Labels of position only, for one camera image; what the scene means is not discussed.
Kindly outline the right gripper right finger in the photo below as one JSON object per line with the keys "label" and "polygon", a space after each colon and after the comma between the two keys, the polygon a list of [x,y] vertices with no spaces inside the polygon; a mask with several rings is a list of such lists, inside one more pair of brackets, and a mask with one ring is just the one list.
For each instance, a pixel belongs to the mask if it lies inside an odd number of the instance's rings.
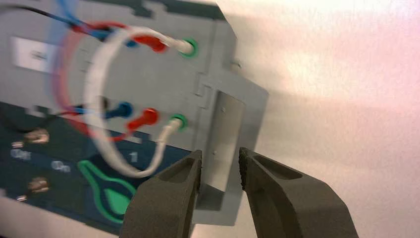
{"label": "right gripper right finger", "polygon": [[325,182],[245,147],[239,169],[259,238],[358,237],[347,205]]}

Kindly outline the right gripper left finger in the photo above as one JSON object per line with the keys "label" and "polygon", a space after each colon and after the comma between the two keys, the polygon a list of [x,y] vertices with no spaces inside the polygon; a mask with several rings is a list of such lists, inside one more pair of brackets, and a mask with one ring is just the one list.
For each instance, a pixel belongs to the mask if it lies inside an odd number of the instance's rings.
{"label": "right gripper left finger", "polygon": [[202,152],[196,150],[142,183],[120,229],[121,238],[188,238],[200,191]]}

